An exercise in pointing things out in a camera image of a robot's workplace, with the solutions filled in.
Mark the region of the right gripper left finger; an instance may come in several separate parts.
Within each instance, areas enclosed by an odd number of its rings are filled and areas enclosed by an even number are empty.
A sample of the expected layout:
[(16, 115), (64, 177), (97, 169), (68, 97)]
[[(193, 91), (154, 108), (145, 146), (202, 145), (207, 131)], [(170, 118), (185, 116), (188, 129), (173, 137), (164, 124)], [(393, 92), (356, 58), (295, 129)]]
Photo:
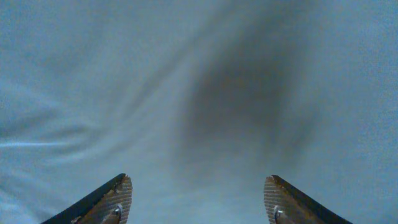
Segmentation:
[(119, 174), (42, 224), (126, 224), (131, 204), (131, 178)]

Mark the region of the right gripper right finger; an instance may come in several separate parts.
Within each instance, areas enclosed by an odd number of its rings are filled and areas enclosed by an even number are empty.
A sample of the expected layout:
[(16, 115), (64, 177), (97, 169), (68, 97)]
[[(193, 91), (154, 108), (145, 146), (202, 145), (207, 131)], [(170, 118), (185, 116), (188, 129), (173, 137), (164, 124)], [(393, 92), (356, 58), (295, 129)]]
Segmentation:
[(266, 177), (264, 206), (270, 224), (352, 224), (278, 175)]

